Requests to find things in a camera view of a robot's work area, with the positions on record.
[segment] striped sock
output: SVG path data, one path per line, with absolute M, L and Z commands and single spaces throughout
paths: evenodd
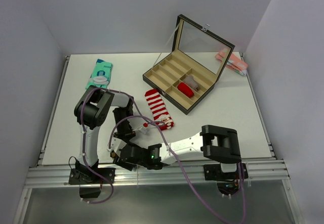
M 169 115 L 166 105 L 164 104 L 161 95 L 156 89 L 149 90 L 145 93 L 145 98 L 150 107 L 154 121 L 162 121 L 165 125 L 160 126 L 161 130 L 170 129 L 174 126 L 174 122 Z

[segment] tabletop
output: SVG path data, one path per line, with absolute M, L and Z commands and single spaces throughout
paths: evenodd
M 134 96 L 141 113 L 152 118 L 144 97 L 145 92 L 151 87 L 143 81 L 142 75 L 152 66 L 158 55 L 159 53 L 71 55 L 53 121 L 50 124 L 43 165 L 65 165 L 70 156 L 79 155 L 81 132 L 73 112 L 85 92 L 85 86 L 97 59 L 113 64 L 108 88 Z M 216 63 L 215 61 L 208 65 L 208 68 L 215 67 Z M 175 123 L 173 128 L 163 131 L 168 142 L 193 136 L 201 131 L 201 126 L 212 124 L 237 130 L 243 159 L 271 157 L 247 77 L 225 68 L 215 88 L 188 115 L 182 113 L 168 100 L 164 98 L 163 100 Z M 98 157 L 101 163 L 112 162 L 107 151 L 109 136 L 115 125 L 112 110 L 110 108 L 99 132 Z M 139 118 L 130 120 L 133 129 L 141 126 L 143 122 Z M 137 133 L 132 141 L 141 147 L 162 143 L 161 136 L 155 128 L 150 129 L 146 135 Z

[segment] box lid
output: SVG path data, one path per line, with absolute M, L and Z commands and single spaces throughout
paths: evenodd
M 178 29 L 174 35 L 172 53 L 190 57 L 209 69 L 216 75 L 213 82 L 216 83 L 235 46 L 210 32 L 208 24 L 201 26 L 182 14 L 177 18 L 176 27 Z M 222 62 L 219 62 L 215 59 L 215 55 L 223 49 L 225 56 Z

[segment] folded pink towel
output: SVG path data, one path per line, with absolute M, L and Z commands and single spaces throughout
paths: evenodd
M 222 61 L 224 57 L 227 56 L 227 49 L 222 49 L 216 56 L 216 60 Z M 231 54 L 229 57 L 226 67 L 240 74 L 241 76 L 245 76 L 247 74 L 248 65 L 234 54 Z

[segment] display box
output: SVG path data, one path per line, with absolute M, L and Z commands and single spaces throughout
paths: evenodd
M 143 80 L 157 89 L 183 113 L 188 114 L 210 93 L 219 80 L 234 45 L 204 27 L 179 15 L 172 51 L 143 74 Z M 222 62 L 215 55 L 227 49 Z M 198 89 L 191 88 L 192 97 L 183 94 L 178 85 L 193 76 Z

